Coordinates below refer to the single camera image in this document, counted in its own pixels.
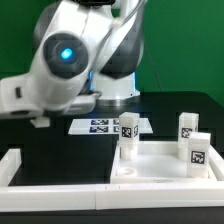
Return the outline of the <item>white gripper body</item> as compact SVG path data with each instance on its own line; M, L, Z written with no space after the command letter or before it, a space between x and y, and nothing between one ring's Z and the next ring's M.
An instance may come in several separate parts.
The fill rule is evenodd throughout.
M86 114L94 109L96 100L100 97L99 92L89 91L78 95L66 110L42 109L29 98L25 87L26 78L27 74L23 74L0 80L0 119Z

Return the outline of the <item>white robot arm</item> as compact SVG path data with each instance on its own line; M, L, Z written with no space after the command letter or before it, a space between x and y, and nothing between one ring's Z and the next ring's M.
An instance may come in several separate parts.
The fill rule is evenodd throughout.
M0 80L0 119L91 112L139 96L147 0L61 0L41 14L27 73Z

